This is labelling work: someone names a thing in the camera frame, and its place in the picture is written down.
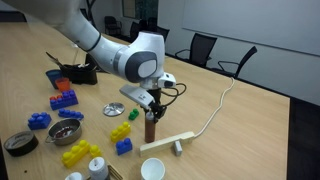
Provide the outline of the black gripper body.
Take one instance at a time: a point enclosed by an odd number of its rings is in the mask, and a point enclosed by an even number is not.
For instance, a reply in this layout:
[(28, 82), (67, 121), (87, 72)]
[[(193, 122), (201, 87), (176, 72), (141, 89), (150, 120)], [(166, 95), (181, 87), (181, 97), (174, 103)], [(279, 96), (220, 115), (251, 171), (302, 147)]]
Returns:
[(153, 115), (153, 122), (157, 123), (164, 116), (167, 107), (160, 102), (161, 89), (148, 90), (148, 93), (154, 98), (151, 102), (149, 112)]

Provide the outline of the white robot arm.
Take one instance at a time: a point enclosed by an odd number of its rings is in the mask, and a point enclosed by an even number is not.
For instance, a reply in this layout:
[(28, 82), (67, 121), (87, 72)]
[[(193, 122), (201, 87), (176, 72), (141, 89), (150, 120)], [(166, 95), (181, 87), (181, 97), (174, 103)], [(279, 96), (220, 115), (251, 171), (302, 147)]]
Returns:
[(90, 54), (101, 69), (129, 83), (120, 92), (142, 106), (146, 115), (158, 121), (165, 107), (152, 90), (163, 87), (166, 76), (164, 39), (156, 33), (141, 32), (129, 45), (111, 41), (101, 35), (82, 15), (80, 0), (2, 0), (56, 29)]

